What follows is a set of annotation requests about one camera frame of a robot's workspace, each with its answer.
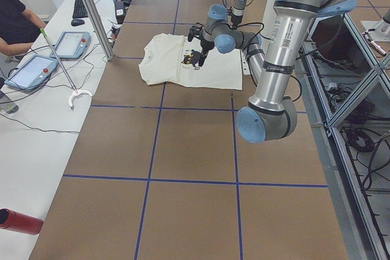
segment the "red cylinder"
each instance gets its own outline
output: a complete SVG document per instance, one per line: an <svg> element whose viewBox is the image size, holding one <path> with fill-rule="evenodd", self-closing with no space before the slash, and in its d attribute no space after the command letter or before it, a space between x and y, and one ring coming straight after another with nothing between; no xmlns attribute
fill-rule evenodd
<svg viewBox="0 0 390 260"><path fill-rule="evenodd" d="M43 221L6 208L0 209L0 228L24 234L39 234Z"/></svg>

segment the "green handle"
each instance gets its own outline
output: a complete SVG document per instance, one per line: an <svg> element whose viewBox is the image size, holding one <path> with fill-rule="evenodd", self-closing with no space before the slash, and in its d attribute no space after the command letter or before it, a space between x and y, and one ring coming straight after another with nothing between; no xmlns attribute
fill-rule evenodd
<svg viewBox="0 0 390 260"><path fill-rule="evenodd" d="M41 33L42 33L42 35L43 35L44 37L47 37L46 32L44 31L43 28L41 28L40 31L41 31Z"/></svg>

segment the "metal pole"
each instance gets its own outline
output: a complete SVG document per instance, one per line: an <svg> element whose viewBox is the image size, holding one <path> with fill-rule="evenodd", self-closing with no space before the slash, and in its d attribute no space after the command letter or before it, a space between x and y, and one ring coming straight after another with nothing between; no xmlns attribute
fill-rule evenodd
<svg viewBox="0 0 390 260"><path fill-rule="evenodd" d="M92 26L95 29L97 38L104 50L105 56L107 60L110 61L114 57L114 53L111 48L110 42L108 42L107 36L105 34L105 30L100 19L99 13L96 9L95 3L93 0L83 0L85 8L87 9L88 16L92 22Z"/></svg>
<svg viewBox="0 0 390 260"><path fill-rule="evenodd" d="M50 40L48 38L48 36L46 35L46 32L44 31L44 29L40 29L40 30L41 30L41 33L42 33L44 39L46 40L46 42L48 42L51 52L53 52L55 58L57 59L58 63L60 64L63 73L65 74L66 78L68 79L68 82L71 84L72 89L75 92L77 92L76 85L74 84L73 80L71 79L70 75L68 74L68 71L66 70L65 65L62 63L61 58L57 55L57 52L55 51L53 45L51 44L51 42L50 42Z"/></svg>

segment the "keyboard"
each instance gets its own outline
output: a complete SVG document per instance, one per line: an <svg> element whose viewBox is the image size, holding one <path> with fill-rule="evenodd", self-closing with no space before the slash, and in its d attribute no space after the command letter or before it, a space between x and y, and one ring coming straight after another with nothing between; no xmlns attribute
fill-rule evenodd
<svg viewBox="0 0 390 260"><path fill-rule="evenodd" d="M88 12L83 0L74 0L73 18L87 18Z"/></svg>

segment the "blue tape line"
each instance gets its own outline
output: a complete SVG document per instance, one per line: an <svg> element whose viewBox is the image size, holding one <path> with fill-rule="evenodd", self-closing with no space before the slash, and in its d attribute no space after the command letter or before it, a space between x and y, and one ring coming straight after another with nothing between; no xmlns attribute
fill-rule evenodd
<svg viewBox="0 0 390 260"><path fill-rule="evenodd" d="M91 105L91 107L95 108L136 108L136 106L117 106L117 105Z"/></svg>
<svg viewBox="0 0 390 260"><path fill-rule="evenodd" d="M228 182L228 181L202 181L202 180L179 180L179 179L158 179L158 178L132 178L132 177L110 177L93 175L64 174L67 178L101 179L101 180L123 180L123 181L150 181L163 183L186 183L186 184L212 184L212 185L240 185L240 186L264 186L264 187L291 187L291 188L328 188L327 185L319 184L283 184L283 183L250 183L250 182Z"/></svg>
<svg viewBox="0 0 390 260"><path fill-rule="evenodd" d="M371 1L370 1L370 0L367 0L367 1L368 1L368 3L371 5L371 7L375 10L375 12L377 13L377 15L381 18L381 16L380 16L378 10L372 5Z"/></svg>
<svg viewBox="0 0 390 260"><path fill-rule="evenodd" d="M234 162L235 162L235 172L236 172L236 195L237 195L237 218L238 218L238 239L239 239L239 258L240 260L244 259L244 249L243 249L243 231L241 226L241 200L239 196L239 173L238 173L238 155L237 155L237 139L236 139L236 123L234 115L234 98L231 97L232 101L232 124L233 124L233 145L234 145Z"/></svg>
<svg viewBox="0 0 390 260"><path fill-rule="evenodd" d="M160 107L141 107L142 109L160 109ZM173 108L173 107L162 107L162 110L182 110L182 111L221 111L230 112L230 109L207 109L207 108Z"/></svg>
<svg viewBox="0 0 390 260"><path fill-rule="evenodd" d="M121 56L116 56L116 58L119 58L119 59L137 59L137 60L143 60L144 57L121 57Z"/></svg>
<svg viewBox="0 0 390 260"><path fill-rule="evenodd" d="M71 175L64 174L66 178L80 178L80 179L103 179L103 180L122 180L122 181L147 181L146 178L130 178L130 177L108 177L108 176L87 176L87 175Z"/></svg>
<svg viewBox="0 0 390 260"><path fill-rule="evenodd" d="M239 183L242 186L264 186L264 187L292 187L292 188L328 188L328 185L316 184L283 184L283 183Z"/></svg>
<svg viewBox="0 0 390 260"><path fill-rule="evenodd" d="M180 5L180 0L177 0L175 23L173 25L173 33L172 33L173 35L175 34L175 31L176 31L176 21L177 21L177 15L179 14L179 5Z"/></svg>
<svg viewBox="0 0 390 260"><path fill-rule="evenodd" d="M159 23L159 22L147 22L147 21L124 21L124 24L174 24L174 23Z"/></svg>
<svg viewBox="0 0 390 260"><path fill-rule="evenodd" d="M210 184L210 185L236 185L235 182L225 181L202 181L202 180L176 180L176 179L151 179L152 182L185 183L185 184Z"/></svg>
<svg viewBox="0 0 390 260"><path fill-rule="evenodd" d="M166 83L164 83L163 93L162 93L162 95L161 95L160 107L163 106L163 102L164 102L165 86L166 86ZM147 196L148 196L148 194L149 194L149 186L151 185L151 177L152 177L152 170L153 170L153 162L154 162L154 155L155 155L155 150L156 150L156 145L157 145L158 131L159 131L159 129L160 129L161 114L162 114L162 109L160 109L160 112L158 113L157 126L156 126L156 133L155 133L155 136L154 136L153 151L152 151L152 157L151 157L151 165L149 166L149 174L148 174L148 176L147 176L145 197L144 197L144 203L143 203L143 207L142 207L142 214L141 214L141 221L140 221L140 229L138 230L138 237L137 237L137 241L136 241L136 249L135 249L135 254L134 254L134 260L137 260L137 258L138 258L138 252L139 252L139 250L140 250L142 228L143 228L144 217L145 217L145 211L146 211Z"/></svg>

